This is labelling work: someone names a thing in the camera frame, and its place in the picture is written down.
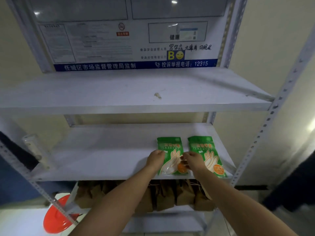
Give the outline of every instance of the b logo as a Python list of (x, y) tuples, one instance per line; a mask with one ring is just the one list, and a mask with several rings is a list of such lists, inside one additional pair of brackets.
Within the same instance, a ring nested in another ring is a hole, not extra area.
[(185, 51), (184, 50), (169, 50), (167, 51), (167, 60), (184, 60)]

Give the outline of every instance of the red sign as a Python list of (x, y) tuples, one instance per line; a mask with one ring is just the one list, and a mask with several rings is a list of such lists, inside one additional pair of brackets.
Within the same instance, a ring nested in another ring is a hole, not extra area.
[(117, 36), (129, 36), (129, 31), (116, 32)]

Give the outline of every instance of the no smoking sign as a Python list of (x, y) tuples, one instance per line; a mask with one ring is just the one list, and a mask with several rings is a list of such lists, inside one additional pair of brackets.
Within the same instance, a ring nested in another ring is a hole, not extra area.
[(121, 23), (118, 24), (118, 28), (120, 30), (124, 30), (125, 29), (125, 25), (121, 22)]

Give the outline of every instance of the green glove package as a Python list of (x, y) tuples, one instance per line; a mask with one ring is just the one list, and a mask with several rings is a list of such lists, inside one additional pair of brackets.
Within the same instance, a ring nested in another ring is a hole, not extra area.
[(208, 170), (220, 178), (226, 178), (222, 162), (215, 149), (212, 137), (193, 136), (188, 138), (189, 150), (202, 155)]
[(158, 174), (187, 174), (186, 167), (180, 162), (184, 152), (180, 137), (157, 138), (157, 140), (158, 149), (165, 151), (164, 165)]

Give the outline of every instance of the bulletin board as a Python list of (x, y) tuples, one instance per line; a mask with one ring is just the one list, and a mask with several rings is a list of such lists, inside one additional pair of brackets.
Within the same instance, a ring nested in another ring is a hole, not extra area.
[(26, 0), (56, 71), (215, 67), (231, 0)]

